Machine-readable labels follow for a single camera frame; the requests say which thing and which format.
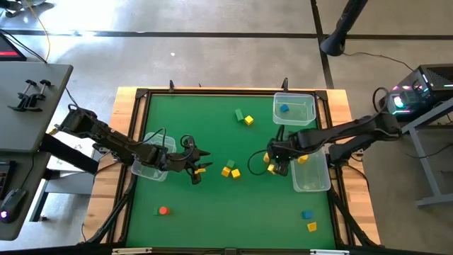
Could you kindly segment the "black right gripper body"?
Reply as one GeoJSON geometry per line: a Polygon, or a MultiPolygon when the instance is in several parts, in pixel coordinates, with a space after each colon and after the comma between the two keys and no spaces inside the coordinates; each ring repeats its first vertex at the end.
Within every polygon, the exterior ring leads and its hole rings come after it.
{"type": "Polygon", "coordinates": [[[278,142],[277,153],[278,156],[276,158],[271,158],[272,160],[278,162],[280,160],[293,160],[297,159],[301,156],[301,153],[293,147],[291,140],[280,140],[277,138],[272,138],[270,141],[278,142]]]}

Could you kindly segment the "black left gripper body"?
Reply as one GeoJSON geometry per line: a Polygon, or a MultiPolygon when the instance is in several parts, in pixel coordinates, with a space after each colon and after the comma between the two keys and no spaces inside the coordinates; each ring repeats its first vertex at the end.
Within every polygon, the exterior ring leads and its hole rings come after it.
{"type": "Polygon", "coordinates": [[[170,153],[166,155],[165,170],[181,172],[185,170],[189,176],[192,185],[201,182],[201,174],[195,172],[200,168],[197,162],[200,160],[202,152],[197,147],[185,149],[183,153],[170,153]]]}

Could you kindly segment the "clear plastic bin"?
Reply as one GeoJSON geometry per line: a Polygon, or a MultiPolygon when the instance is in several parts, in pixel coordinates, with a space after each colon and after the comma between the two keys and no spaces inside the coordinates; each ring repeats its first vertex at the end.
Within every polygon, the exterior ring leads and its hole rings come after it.
{"type": "MultiPolygon", "coordinates": [[[[162,134],[155,134],[154,132],[149,132],[145,135],[144,139],[147,141],[147,144],[152,145],[164,145],[168,149],[169,153],[176,152],[176,141],[173,137],[166,136],[162,134]]],[[[161,171],[155,168],[151,168],[145,165],[142,165],[138,161],[135,161],[131,167],[131,172],[134,175],[150,179],[152,181],[162,182],[166,179],[168,172],[161,171]]]]}
{"type": "Polygon", "coordinates": [[[278,92],[273,96],[273,122],[275,124],[307,126],[315,119],[315,98],[312,95],[278,92]],[[282,104],[289,106],[288,112],[280,111],[282,104]]]}
{"type": "Polygon", "coordinates": [[[290,162],[293,188],[298,193],[323,192],[331,188],[326,154],[320,149],[309,154],[303,164],[295,159],[290,162]]]}

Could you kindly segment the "green table mat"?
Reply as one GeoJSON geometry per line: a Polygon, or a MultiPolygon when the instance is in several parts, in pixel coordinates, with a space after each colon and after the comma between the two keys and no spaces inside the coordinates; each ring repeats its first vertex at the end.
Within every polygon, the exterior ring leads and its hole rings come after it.
{"type": "Polygon", "coordinates": [[[269,174],[263,151],[276,135],[270,96],[154,95],[147,131],[165,128],[179,140],[192,135],[212,162],[192,185],[184,171],[162,182],[138,178],[126,245],[159,248],[332,249],[335,246],[324,192],[298,193],[290,176],[269,174]],[[235,110],[253,124],[240,123],[235,110]],[[221,175],[228,160],[241,176],[221,175]],[[165,206],[169,215],[155,216],[165,206]],[[313,217],[302,218],[303,210],[313,217]],[[317,230],[307,225],[316,222],[317,230]]]}

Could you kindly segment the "grey metal stand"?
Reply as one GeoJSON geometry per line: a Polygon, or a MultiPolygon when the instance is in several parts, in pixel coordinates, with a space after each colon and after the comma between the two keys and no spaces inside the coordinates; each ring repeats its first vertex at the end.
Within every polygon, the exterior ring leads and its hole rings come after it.
{"type": "Polygon", "coordinates": [[[438,183],[435,179],[435,175],[432,171],[430,162],[428,160],[430,157],[433,157],[435,153],[427,154],[425,152],[420,142],[417,131],[417,128],[419,126],[422,126],[426,123],[431,123],[432,121],[452,111],[453,111],[453,98],[450,98],[449,100],[441,103],[440,105],[435,106],[427,113],[422,114],[415,120],[412,120],[411,122],[405,124],[401,128],[401,132],[403,135],[405,135],[406,133],[410,135],[410,138],[415,147],[415,151],[417,152],[417,155],[414,156],[414,158],[420,161],[423,171],[425,172],[425,175],[427,177],[429,187],[432,191],[432,196],[421,198],[420,200],[417,200],[415,202],[416,206],[419,208],[436,204],[453,203],[453,193],[442,194],[442,192],[440,191],[438,183]]]}

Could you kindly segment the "black screw clamp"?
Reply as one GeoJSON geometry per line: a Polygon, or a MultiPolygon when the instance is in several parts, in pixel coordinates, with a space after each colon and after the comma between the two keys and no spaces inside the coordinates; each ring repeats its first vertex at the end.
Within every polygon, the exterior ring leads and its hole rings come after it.
{"type": "Polygon", "coordinates": [[[46,96],[44,95],[44,91],[47,87],[51,87],[52,83],[46,79],[40,81],[42,84],[42,88],[40,93],[34,93],[28,96],[27,101],[25,102],[24,109],[25,111],[32,111],[32,112],[40,112],[42,111],[41,108],[37,107],[36,104],[38,101],[44,101],[46,96]]]}
{"type": "Polygon", "coordinates": [[[32,87],[32,86],[36,87],[37,86],[36,82],[33,81],[33,80],[27,79],[25,82],[26,82],[27,86],[25,87],[25,89],[21,93],[18,93],[18,98],[21,100],[20,103],[17,106],[8,106],[13,111],[18,111],[18,112],[25,112],[26,111],[25,107],[27,105],[27,102],[29,101],[29,96],[27,95],[27,92],[28,92],[30,87],[32,87]]]}

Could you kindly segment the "grey side desk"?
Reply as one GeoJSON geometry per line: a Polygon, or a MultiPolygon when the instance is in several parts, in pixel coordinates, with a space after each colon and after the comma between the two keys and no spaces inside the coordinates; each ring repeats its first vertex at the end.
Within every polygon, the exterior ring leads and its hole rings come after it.
{"type": "Polygon", "coordinates": [[[72,71],[70,64],[0,62],[0,151],[34,152],[38,149],[72,71]],[[20,103],[18,93],[27,86],[27,79],[37,84],[29,88],[28,96],[40,93],[41,80],[52,83],[44,91],[45,100],[36,104],[42,109],[40,112],[18,112],[8,107],[20,103]]]}

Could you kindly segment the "computer case with lights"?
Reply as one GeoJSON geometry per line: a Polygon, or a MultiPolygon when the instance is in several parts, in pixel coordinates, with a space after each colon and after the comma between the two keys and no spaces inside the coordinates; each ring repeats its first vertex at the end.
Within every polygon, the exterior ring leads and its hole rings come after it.
{"type": "Polygon", "coordinates": [[[400,123],[407,123],[453,97],[453,64],[421,64],[379,100],[400,123]]]}

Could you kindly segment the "black computer mouse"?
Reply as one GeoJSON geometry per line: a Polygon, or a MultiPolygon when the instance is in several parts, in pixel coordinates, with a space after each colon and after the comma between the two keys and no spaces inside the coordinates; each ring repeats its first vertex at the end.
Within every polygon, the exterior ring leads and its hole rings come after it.
{"type": "Polygon", "coordinates": [[[22,188],[8,192],[0,204],[0,222],[11,223],[18,218],[27,194],[28,192],[22,188]]]}

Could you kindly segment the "black keyboard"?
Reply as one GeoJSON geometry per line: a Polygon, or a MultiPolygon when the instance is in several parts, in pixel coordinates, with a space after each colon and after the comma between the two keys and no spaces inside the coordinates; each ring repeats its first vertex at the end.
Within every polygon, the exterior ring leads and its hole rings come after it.
{"type": "Polygon", "coordinates": [[[15,168],[15,161],[0,161],[0,200],[6,196],[15,168]]]}

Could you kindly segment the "dark laptop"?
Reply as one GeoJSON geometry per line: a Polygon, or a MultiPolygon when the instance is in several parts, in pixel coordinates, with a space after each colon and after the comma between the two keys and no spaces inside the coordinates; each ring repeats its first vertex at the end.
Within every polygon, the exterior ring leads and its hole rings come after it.
{"type": "Polygon", "coordinates": [[[26,60],[27,57],[20,52],[5,35],[0,33],[0,62],[24,62],[26,60]]]}

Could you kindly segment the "dark stand base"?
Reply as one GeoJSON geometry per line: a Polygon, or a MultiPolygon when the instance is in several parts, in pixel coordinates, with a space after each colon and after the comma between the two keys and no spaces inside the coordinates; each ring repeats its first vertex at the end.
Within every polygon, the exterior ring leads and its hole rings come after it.
{"type": "Polygon", "coordinates": [[[13,18],[22,9],[39,6],[46,0],[0,0],[0,9],[3,9],[7,18],[13,18]]]}

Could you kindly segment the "black table frame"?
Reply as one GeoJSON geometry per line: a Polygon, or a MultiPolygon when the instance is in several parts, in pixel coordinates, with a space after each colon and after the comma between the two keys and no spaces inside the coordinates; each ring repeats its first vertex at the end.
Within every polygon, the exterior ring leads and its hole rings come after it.
{"type": "MultiPolygon", "coordinates": [[[[272,89],[221,89],[221,88],[183,88],[169,93],[163,88],[145,89],[121,87],[117,91],[110,118],[110,126],[130,137],[141,139],[147,133],[147,116],[151,98],[154,95],[181,96],[270,96],[272,89]]],[[[97,175],[93,187],[86,219],[84,222],[84,239],[90,239],[101,227],[110,211],[118,204],[123,193],[130,194],[129,202],[121,211],[105,236],[105,241],[114,247],[135,248],[126,245],[130,216],[132,212],[138,176],[131,174],[126,167],[114,164],[110,157],[101,162],[101,172],[97,175]]],[[[358,247],[359,239],[346,225],[340,211],[334,205],[331,192],[324,191],[332,219],[335,246],[332,249],[358,247]]],[[[310,249],[248,249],[248,248],[159,248],[152,247],[152,254],[204,254],[204,255],[247,255],[247,254],[301,254],[310,249]]]]}

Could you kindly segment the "silver metal bracket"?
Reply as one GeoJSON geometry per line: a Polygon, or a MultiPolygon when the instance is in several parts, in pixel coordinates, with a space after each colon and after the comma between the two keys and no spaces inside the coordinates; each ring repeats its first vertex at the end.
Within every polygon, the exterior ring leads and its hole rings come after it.
{"type": "Polygon", "coordinates": [[[151,254],[152,251],[153,251],[153,249],[151,247],[115,248],[112,250],[111,255],[151,254]]]}
{"type": "Polygon", "coordinates": [[[348,250],[310,249],[309,255],[350,255],[348,250]]]}

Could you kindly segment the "grey desk leg frame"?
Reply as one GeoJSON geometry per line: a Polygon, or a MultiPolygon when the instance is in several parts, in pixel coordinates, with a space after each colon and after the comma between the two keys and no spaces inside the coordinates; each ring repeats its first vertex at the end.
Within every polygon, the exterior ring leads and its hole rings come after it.
{"type": "Polygon", "coordinates": [[[42,215],[47,197],[50,193],[89,196],[93,188],[94,175],[82,172],[65,172],[47,169],[42,178],[45,182],[39,192],[30,216],[31,222],[39,222],[47,218],[42,215]]]}

